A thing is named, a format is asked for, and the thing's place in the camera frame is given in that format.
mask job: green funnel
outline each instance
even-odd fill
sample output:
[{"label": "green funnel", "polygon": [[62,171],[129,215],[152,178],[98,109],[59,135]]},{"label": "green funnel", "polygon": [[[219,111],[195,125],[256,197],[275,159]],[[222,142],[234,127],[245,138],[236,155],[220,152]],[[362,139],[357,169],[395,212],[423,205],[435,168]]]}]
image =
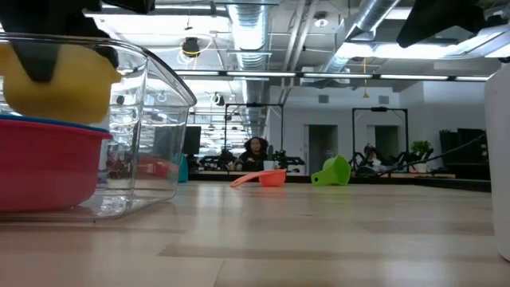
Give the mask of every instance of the green funnel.
[{"label": "green funnel", "polygon": [[322,168],[322,171],[312,175],[313,185],[347,185],[349,183],[351,165],[341,155],[326,160]]}]

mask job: white wall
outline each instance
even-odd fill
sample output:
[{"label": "white wall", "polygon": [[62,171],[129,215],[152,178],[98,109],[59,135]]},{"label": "white wall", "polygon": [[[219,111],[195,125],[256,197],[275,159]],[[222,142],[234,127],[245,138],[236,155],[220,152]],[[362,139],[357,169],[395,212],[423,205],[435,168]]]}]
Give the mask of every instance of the white wall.
[{"label": "white wall", "polygon": [[[403,127],[404,122],[390,112],[359,112],[356,121],[356,151],[363,152],[370,141],[369,129],[374,125],[394,125]],[[304,159],[305,124],[338,126],[338,151],[346,159],[352,157],[352,120],[350,109],[335,111],[305,110],[286,108],[284,112],[284,149],[289,156]],[[401,146],[404,147],[404,135],[401,133]]]},{"label": "white wall", "polygon": [[[484,83],[420,82],[400,93],[402,108],[409,109],[410,143],[428,140],[433,155],[441,154],[439,131],[485,129]],[[440,167],[442,161],[430,163]]]},{"label": "white wall", "polygon": [[[272,98],[280,95],[280,87],[271,87]],[[359,87],[356,90],[352,88],[311,88],[294,87],[288,95],[285,108],[306,108],[320,110],[336,110],[340,108],[371,108],[378,107],[379,96],[389,96],[390,104],[388,108],[397,108],[399,106],[398,93],[393,92],[391,88],[367,88],[368,98],[363,98],[365,89]],[[328,95],[329,104],[319,104],[319,95]]]},{"label": "white wall", "polygon": [[[279,96],[278,88],[272,88],[272,92]],[[379,95],[384,94],[390,96],[389,107],[409,109],[410,144],[415,140],[428,140],[436,155],[441,153],[440,130],[485,128],[483,83],[418,82],[400,94],[389,88],[369,88],[369,99],[364,99],[363,93],[363,88],[356,91],[350,88],[294,88],[284,107],[284,149],[287,154],[304,158],[305,124],[333,124],[338,126],[338,151],[350,159],[351,108],[377,107]],[[316,97],[319,94],[329,94],[330,104],[318,104]],[[374,144],[375,125],[399,126],[399,150],[405,151],[404,121],[394,113],[358,112],[357,115],[356,151],[363,151],[367,143]],[[270,113],[268,124],[269,141],[275,150],[280,149],[280,118]],[[441,166],[441,161],[431,166]]]}]

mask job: doorway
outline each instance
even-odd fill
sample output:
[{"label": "doorway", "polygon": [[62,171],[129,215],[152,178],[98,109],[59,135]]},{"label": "doorway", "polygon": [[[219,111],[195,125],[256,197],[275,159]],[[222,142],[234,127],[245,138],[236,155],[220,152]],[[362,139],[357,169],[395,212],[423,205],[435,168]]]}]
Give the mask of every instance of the doorway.
[{"label": "doorway", "polygon": [[397,156],[398,149],[398,126],[375,126],[375,148],[385,159]]},{"label": "doorway", "polygon": [[306,171],[309,175],[322,171],[327,159],[338,155],[338,127],[336,125],[305,125],[305,141],[308,141]]}]

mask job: pink bowl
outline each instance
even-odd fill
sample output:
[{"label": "pink bowl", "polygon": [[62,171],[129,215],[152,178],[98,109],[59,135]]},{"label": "pink bowl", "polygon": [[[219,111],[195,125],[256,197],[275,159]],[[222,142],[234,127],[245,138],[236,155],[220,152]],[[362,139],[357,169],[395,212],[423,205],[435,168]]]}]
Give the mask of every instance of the pink bowl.
[{"label": "pink bowl", "polygon": [[107,132],[69,124],[0,120],[0,212],[65,209],[96,190]]}]

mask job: desk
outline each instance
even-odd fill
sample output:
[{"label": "desk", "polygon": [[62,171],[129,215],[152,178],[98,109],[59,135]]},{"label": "desk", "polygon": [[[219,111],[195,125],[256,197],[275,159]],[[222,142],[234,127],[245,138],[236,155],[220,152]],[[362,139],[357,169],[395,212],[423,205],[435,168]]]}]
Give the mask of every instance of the desk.
[{"label": "desk", "polygon": [[418,177],[426,177],[426,178],[443,178],[443,179],[455,179],[455,175],[452,174],[430,174],[430,173],[399,173],[395,172],[391,175],[383,175],[382,178],[391,177],[394,179],[415,179]]},{"label": "desk", "polygon": [[510,286],[490,197],[185,183],[171,201],[116,221],[0,224],[0,285]]},{"label": "desk", "polygon": [[[195,175],[247,175],[254,171],[200,171],[195,172]],[[302,176],[297,172],[288,172],[287,176]]]}]

